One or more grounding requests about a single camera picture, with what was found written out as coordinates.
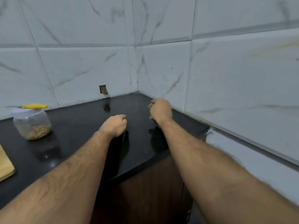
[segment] hairy forearm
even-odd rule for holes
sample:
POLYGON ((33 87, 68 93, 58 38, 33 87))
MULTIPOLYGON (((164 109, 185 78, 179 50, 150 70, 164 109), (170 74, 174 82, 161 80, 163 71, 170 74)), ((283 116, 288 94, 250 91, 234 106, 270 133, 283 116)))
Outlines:
POLYGON ((111 139, 96 132, 69 159, 4 207, 0 223, 89 223, 111 139))
POLYGON ((209 223, 292 223, 298 208, 224 152, 160 124, 182 178, 209 223))

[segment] granite countertop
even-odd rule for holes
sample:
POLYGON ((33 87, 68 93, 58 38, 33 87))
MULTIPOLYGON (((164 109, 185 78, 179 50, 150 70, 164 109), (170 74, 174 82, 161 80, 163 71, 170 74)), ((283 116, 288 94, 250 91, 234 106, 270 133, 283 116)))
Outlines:
MULTIPOLYGON (((110 143, 101 188, 113 187, 170 154, 162 130, 149 119, 151 98, 131 93, 47 111, 53 131, 35 141, 22 138, 12 119, 0 121, 0 144, 17 172, 0 182, 0 209, 34 181, 76 152, 110 116, 127 115, 124 135, 110 143)), ((207 125, 173 110, 193 136, 207 125)))

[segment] plastic jar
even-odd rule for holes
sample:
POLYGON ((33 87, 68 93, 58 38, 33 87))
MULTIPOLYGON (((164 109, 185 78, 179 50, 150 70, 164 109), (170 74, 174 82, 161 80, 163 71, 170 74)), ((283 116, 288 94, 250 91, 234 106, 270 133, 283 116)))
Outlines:
POLYGON ((14 125, 27 140, 42 138, 52 130, 47 113, 42 109, 14 108, 11 114, 14 125))

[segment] cutting board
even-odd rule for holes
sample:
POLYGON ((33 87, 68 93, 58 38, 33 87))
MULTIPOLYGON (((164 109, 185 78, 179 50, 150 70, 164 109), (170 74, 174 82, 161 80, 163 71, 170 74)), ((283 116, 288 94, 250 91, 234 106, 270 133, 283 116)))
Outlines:
POLYGON ((4 149, 0 145, 0 182, 16 172, 4 149))

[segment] white lid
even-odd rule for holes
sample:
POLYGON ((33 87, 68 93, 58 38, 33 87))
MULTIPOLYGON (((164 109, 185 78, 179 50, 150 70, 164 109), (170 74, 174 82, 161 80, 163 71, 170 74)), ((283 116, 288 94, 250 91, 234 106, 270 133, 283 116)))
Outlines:
POLYGON ((42 109, 29 109, 29 108, 13 108, 10 110, 11 114, 13 117, 19 118, 19 117, 26 117, 26 116, 31 116, 36 113, 39 113, 42 109))

